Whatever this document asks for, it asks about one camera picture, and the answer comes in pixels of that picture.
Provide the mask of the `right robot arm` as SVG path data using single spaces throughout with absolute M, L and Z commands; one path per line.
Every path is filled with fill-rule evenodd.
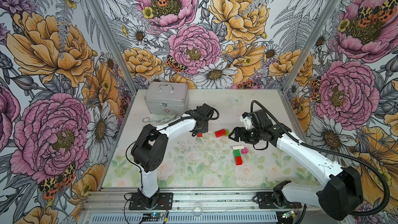
M 359 173 L 353 167 L 343 168 L 321 153 L 306 147 L 291 129 L 272 122 L 264 110 L 243 113 L 243 127 L 236 127 L 229 139 L 246 144 L 268 144 L 287 153 L 319 182 L 319 186 L 298 185 L 285 180 L 273 188 L 273 203 L 279 208 L 297 202 L 322 208 L 335 220 L 343 220 L 363 203 Z

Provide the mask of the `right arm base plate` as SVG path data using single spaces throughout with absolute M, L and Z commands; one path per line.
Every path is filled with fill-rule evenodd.
M 285 197 L 277 192 L 260 191 L 253 197 L 253 202 L 260 209 L 301 209 L 301 203 L 288 202 Z

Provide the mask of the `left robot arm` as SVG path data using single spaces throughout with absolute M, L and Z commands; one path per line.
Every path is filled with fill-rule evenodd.
M 131 156 L 133 164 L 139 168 L 141 185 L 138 199 L 147 208 L 153 208 L 158 200 L 160 189 L 156 169 L 163 162 L 168 142 L 190 132 L 192 136 L 208 131 L 208 123 L 217 120 L 219 112 L 203 104 L 194 110 L 186 111 L 180 118 L 163 125 L 147 124 L 137 140 L 133 142 Z

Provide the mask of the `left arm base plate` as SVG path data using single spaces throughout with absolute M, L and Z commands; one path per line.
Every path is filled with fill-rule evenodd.
M 171 210 L 173 206 L 173 193 L 156 193 L 151 198 L 135 192 L 130 197 L 128 209 L 131 211 L 146 210 Z

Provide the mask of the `pink lego brick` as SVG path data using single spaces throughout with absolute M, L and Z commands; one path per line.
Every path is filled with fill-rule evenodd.
M 240 150 L 240 153 L 243 154 L 243 155 L 248 154 L 248 149 L 247 148 L 243 148 L 243 149 Z

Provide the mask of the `red tall lego brick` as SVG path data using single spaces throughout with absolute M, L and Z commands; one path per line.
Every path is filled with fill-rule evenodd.
M 242 160 L 241 156 L 234 157 L 234 159 L 235 159 L 235 164 L 237 166 L 240 166 L 243 164 L 243 160 Z

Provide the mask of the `red long lego brick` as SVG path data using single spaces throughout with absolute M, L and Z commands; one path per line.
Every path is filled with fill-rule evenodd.
M 215 132 L 215 136 L 216 136 L 217 138 L 220 138 L 220 137 L 222 137 L 222 136 L 226 136 L 226 134 L 227 134 L 227 131 L 226 131 L 225 129 L 222 129 L 222 130 L 219 130 L 219 131 L 216 131 L 216 132 Z

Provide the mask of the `white long lego brick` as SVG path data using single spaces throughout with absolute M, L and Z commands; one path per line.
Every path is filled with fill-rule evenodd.
M 245 147 L 243 145 L 235 145 L 235 146 L 233 146 L 233 150 L 242 150 L 244 148 Z

